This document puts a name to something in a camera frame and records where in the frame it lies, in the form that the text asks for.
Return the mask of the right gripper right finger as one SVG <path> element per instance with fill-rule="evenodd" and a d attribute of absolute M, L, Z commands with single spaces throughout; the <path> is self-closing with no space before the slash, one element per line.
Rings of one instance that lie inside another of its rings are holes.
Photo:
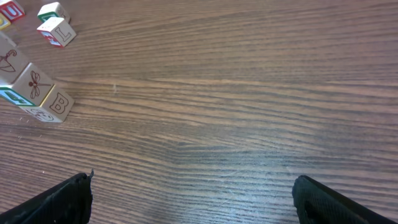
<path fill-rule="evenodd" d="M 306 175 L 292 196 L 300 224 L 397 224 Z"/>

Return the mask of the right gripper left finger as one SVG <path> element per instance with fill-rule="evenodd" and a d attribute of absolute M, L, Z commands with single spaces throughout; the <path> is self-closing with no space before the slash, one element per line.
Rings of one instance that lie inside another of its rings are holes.
<path fill-rule="evenodd" d="M 1 224 L 87 224 L 93 194 L 90 174 L 79 173 L 1 214 Z"/>

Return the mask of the yellow top block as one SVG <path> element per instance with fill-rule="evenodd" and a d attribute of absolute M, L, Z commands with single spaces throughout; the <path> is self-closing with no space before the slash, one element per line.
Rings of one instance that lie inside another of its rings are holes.
<path fill-rule="evenodd" d="M 75 100 L 58 85 L 54 85 L 39 106 L 20 106 L 20 109 L 42 122 L 62 123 Z"/>

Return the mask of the green number four block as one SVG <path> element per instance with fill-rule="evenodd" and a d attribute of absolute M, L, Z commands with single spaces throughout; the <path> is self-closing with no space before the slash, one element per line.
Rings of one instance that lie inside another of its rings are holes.
<path fill-rule="evenodd" d="M 29 63 L 14 83 L 1 85 L 1 98 L 17 106 L 39 106 L 53 86 L 48 75 Z"/>

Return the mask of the blue top picture block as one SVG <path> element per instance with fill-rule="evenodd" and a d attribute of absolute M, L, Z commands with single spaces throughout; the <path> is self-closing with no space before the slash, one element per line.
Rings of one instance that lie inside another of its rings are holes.
<path fill-rule="evenodd" d="M 13 83 L 25 67 L 29 59 L 7 40 L 1 39 L 1 84 Z"/>

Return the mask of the wooden number two block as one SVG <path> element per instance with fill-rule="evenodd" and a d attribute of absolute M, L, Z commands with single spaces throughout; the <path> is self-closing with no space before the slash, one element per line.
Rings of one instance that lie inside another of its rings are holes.
<path fill-rule="evenodd" d="M 13 47 L 17 47 L 17 44 L 10 37 L 8 37 L 4 32 L 0 31 L 0 36 L 3 40 L 7 41 Z"/>

